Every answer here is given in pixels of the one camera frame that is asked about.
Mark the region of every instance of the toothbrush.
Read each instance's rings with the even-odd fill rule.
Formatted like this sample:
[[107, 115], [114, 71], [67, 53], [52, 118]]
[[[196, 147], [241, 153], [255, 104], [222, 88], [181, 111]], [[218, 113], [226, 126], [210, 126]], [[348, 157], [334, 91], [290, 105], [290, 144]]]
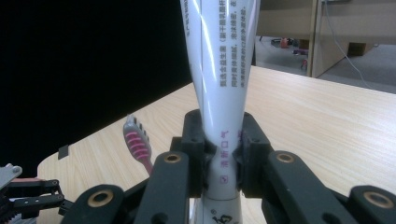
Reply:
[[131, 155], [145, 166], [148, 175], [150, 175], [152, 163], [149, 137], [143, 130], [143, 125], [132, 114], [128, 115], [123, 125], [123, 136]]

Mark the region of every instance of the light wood tabletop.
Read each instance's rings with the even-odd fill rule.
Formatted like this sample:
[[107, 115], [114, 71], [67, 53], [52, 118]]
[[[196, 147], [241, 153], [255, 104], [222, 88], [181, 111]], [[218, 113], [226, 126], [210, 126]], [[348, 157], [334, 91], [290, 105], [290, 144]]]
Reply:
[[[193, 85], [138, 111], [153, 148], [152, 160], [181, 136], [187, 112], [198, 108]], [[357, 185], [396, 194], [396, 95], [252, 67], [246, 111], [275, 150], [300, 156], [325, 186], [344, 195]], [[99, 184], [129, 189], [148, 177], [126, 147], [122, 118], [69, 146], [38, 166], [38, 177], [59, 179], [69, 201]], [[265, 223], [261, 200], [243, 198], [245, 223]], [[57, 209], [42, 211], [38, 223], [59, 223]]]

